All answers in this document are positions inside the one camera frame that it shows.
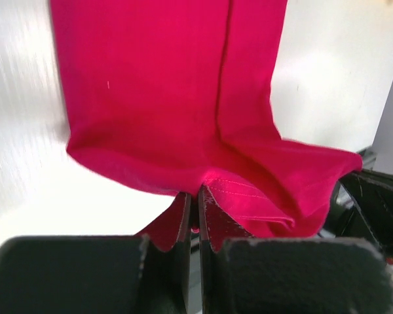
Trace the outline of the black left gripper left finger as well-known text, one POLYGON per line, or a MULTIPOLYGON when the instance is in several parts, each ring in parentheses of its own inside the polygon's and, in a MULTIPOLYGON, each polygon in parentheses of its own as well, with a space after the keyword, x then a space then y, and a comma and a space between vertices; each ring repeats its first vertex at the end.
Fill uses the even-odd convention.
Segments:
POLYGON ((136 235, 14 237, 0 246, 0 313, 186 313, 191 197, 136 235))

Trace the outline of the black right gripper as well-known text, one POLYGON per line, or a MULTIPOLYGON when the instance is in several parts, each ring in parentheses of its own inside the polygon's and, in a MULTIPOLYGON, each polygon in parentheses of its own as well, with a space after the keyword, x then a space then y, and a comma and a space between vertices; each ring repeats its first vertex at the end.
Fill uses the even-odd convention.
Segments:
POLYGON ((322 229, 336 237, 364 238, 393 258, 393 175, 364 169, 342 177, 322 229))

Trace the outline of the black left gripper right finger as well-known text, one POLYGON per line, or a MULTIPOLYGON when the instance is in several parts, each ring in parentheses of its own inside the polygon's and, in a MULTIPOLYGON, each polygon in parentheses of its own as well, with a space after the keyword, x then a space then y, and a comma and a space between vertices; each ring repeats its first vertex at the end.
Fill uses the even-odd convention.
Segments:
POLYGON ((256 238, 198 196, 204 313, 393 313, 383 257, 352 238, 256 238))

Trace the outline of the magenta t shirt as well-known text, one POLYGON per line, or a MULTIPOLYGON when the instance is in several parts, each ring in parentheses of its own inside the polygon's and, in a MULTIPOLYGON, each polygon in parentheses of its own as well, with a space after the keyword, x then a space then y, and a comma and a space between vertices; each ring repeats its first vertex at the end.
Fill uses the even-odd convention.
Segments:
POLYGON ((270 104, 285 1, 51 1, 70 138, 83 166, 197 195, 257 237, 309 237, 353 152, 286 140, 270 104))

